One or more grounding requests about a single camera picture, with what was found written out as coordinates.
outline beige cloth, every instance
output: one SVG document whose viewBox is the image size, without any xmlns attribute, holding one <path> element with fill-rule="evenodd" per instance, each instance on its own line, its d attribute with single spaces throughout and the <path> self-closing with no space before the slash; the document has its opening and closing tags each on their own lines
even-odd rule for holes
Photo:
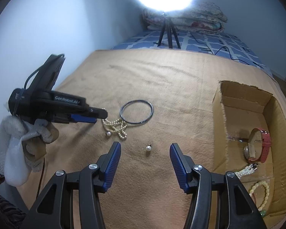
<svg viewBox="0 0 286 229">
<path fill-rule="evenodd" d="M 107 228 L 183 228 L 191 195 L 179 188 L 169 146 L 177 142 L 184 154 L 212 171 L 212 100 L 219 80 L 254 85 L 278 99 L 286 117 L 286 99 L 266 73 L 253 66 L 203 53 L 166 49 L 96 51 L 57 88 L 87 98 L 90 106 L 106 108 L 108 119 L 133 99 L 154 105 L 152 119 L 128 127 L 112 187 L 100 194 Z M 118 136 L 105 137 L 101 121 L 56 124 L 59 138 L 47 146 L 44 186 L 59 169 L 79 171 L 96 162 Z M 145 147 L 153 142 L 150 155 Z M 18 188 L 30 208 L 40 173 L 31 173 Z M 78 206 L 78 193 L 75 195 Z M 80 228 L 78 208 L 75 228 Z"/>
</svg>

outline white glove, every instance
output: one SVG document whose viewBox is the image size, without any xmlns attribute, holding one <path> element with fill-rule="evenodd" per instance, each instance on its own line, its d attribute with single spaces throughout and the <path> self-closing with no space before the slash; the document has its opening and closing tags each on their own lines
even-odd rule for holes
<svg viewBox="0 0 286 229">
<path fill-rule="evenodd" d="M 50 132 L 45 128 L 47 125 L 46 120 L 37 119 L 35 124 L 31 125 L 15 116 L 8 116 L 2 120 L 0 177 L 5 177 L 9 185 L 21 186 L 27 181 L 31 170 L 41 170 L 46 154 L 45 143 L 51 143 L 58 137 L 58 130 L 49 123 L 51 129 L 55 129 Z M 52 131 L 55 131 L 55 137 L 52 136 Z"/>
</svg>

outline wall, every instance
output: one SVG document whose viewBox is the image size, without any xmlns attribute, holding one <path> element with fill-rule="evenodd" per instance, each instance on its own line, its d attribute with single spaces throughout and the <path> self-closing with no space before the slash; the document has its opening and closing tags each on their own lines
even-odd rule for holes
<svg viewBox="0 0 286 229">
<path fill-rule="evenodd" d="M 278 0 L 202 0 L 228 17 L 225 32 L 244 41 L 274 74 L 286 78 L 286 10 Z"/>
<path fill-rule="evenodd" d="M 57 83 L 96 49 L 141 31 L 132 0 L 11 0 L 0 15 L 0 122 L 15 88 L 50 54 L 65 53 Z"/>
</svg>

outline tripod leg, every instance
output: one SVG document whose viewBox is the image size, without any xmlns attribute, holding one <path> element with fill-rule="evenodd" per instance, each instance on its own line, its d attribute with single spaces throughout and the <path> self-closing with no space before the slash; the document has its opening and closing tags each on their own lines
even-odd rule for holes
<svg viewBox="0 0 286 229">
<path fill-rule="evenodd" d="M 163 39 L 163 35 L 164 35 L 164 31 L 165 31 L 165 27 L 166 27 L 166 22 L 165 22 L 165 19 L 164 19 L 163 26 L 162 26 L 161 33 L 160 33 L 160 37 L 159 37 L 159 41 L 158 41 L 158 46 L 161 45 L 161 42 L 162 42 L 162 39 Z"/>
<path fill-rule="evenodd" d="M 180 43 L 179 43 L 179 39 L 178 39 L 178 35 L 177 35 L 177 33 L 176 33 L 175 26 L 174 26 L 174 24 L 173 24 L 172 22 L 170 23 L 170 26 L 171 26 L 172 31 L 173 31 L 173 34 L 174 34 L 174 36 L 175 36 L 175 40 L 176 40 L 176 42 L 177 42 L 177 46 L 178 46 L 179 49 L 181 49 Z"/>
<path fill-rule="evenodd" d="M 166 24 L 166 31 L 167 31 L 167 41 L 168 41 L 168 48 L 173 48 L 173 41 L 172 41 L 172 31 L 170 28 L 170 24 Z"/>
</svg>

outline green bead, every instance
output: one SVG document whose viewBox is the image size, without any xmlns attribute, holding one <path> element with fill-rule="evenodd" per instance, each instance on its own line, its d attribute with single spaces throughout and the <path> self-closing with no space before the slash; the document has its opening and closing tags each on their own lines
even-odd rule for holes
<svg viewBox="0 0 286 229">
<path fill-rule="evenodd" d="M 260 211 L 259 213 L 260 213 L 260 215 L 264 218 L 265 215 L 266 215 L 266 210 L 262 210 L 262 211 Z"/>
</svg>

